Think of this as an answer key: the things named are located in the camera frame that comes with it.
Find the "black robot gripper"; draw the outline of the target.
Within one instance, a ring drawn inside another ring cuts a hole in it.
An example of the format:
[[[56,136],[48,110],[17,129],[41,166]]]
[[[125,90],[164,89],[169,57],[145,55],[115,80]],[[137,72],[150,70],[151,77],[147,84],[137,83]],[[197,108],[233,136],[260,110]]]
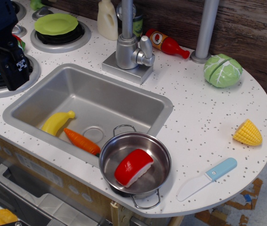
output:
[[[15,91],[30,77],[30,62],[12,35],[18,19],[10,0],[0,0],[0,75],[8,90]]]

